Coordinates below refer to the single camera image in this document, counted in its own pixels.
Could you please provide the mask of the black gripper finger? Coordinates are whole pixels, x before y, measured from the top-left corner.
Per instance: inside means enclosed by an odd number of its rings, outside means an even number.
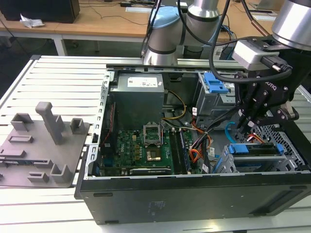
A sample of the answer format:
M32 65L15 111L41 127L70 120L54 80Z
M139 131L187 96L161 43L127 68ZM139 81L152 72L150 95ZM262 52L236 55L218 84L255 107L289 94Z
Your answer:
M237 86L237 105L239 113L238 131L249 133L255 124L263 119L269 97L269 91L264 83L244 83Z
M299 119L299 113L296 111L290 102L282 105L264 108L251 121L257 126L284 124L286 122Z

